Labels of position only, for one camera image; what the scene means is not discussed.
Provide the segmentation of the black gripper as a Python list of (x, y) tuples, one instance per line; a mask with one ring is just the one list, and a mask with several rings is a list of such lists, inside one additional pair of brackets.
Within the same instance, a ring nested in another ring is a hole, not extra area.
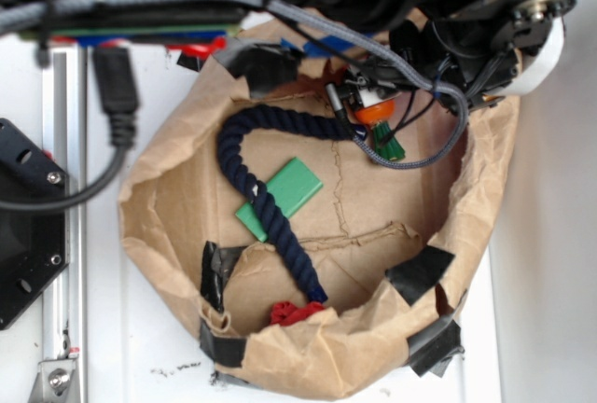
[[(493, 21), (445, 21), (429, 18), (423, 28), (404, 20), (390, 33), (390, 48), (433, 84), (459, 88), (470, 110), (491, 106), (519, 77), (518, 55), (537, 55), (555, 34), (576, 0), (524, 0), (509, 15)], [(401, 92), (414, 93), (403, 73), (386, 60), (369, 57), (351, 67), (339, 86), (329, 88), (332, 102), (348, 105), (360, 117), (385, 116), (382, 103)]]

